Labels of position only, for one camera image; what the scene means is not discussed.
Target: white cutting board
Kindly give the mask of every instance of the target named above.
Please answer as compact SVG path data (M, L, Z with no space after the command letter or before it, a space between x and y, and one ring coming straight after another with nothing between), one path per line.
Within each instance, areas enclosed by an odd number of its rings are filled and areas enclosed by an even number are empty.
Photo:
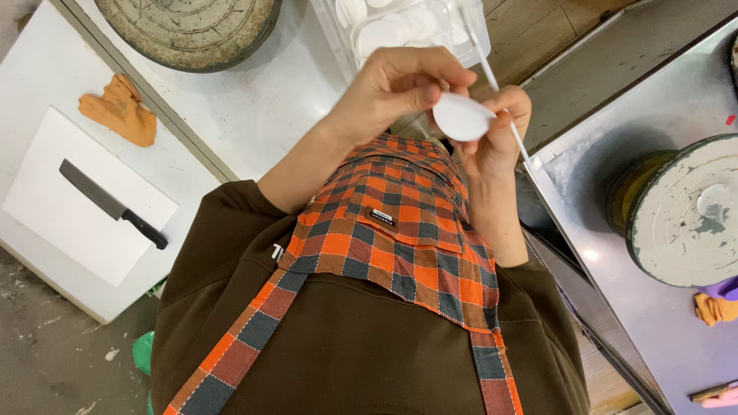
M118 287L151 242L130 222L113 220L67 181L59 173L64 159L157 230L178 206L57 109L48 108L1 209Z

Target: apron label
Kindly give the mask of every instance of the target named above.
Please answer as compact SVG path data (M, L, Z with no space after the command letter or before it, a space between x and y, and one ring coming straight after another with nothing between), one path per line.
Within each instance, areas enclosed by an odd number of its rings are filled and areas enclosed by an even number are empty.
M395 228L397 227L397 224L392 219L392 216L387 215L386 213L380 212L377 209L373 209L371 207L367 207L367 218L368 219L375 219L377 223L384 227L391 227Z

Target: kitchen knife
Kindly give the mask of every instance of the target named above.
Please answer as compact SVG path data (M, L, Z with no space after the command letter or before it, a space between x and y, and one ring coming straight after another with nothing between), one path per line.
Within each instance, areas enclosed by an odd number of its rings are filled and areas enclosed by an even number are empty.
M87 199L92 200L100 209L110 215L111 218L118 220L124 219L132 223L136 229L146 238L152 241L156 248L163 250L169 243L167 239L154 227L146 223L143 219L133 213L131 209L126 208L118 202L113 196L110 196L105 189L101 188L92 179L87 177L80 169L64 159L59 167L59 173L72 183Z

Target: black knife handle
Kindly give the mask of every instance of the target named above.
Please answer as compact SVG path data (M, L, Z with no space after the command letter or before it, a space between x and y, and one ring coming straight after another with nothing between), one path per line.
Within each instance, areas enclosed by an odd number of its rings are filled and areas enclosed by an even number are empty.
M137 214L133 213L131 209L126 209L123 215L120 215L121 219L129 221L134 224L136 229L143 234L149 241L152 241L158 250L163 250L167 247L169 241L162 235L158 230L154 229L151 225L146 223L143 219L138 217Z

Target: hand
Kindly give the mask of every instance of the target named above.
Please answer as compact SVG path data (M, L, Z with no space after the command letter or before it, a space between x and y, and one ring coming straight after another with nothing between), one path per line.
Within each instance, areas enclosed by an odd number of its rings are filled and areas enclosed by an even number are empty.
M463 143L449 140L459 151L461 165L470 181L511 175L520 150L510 131L510 122L515 123L522 139L531 120L531 99L517 86L502 88L482 104L497 115L484 137Z
M320 124L354 147L364 145L402 115L431 109L441 99L441 85L468 94L476 78L444 47L380 48Z

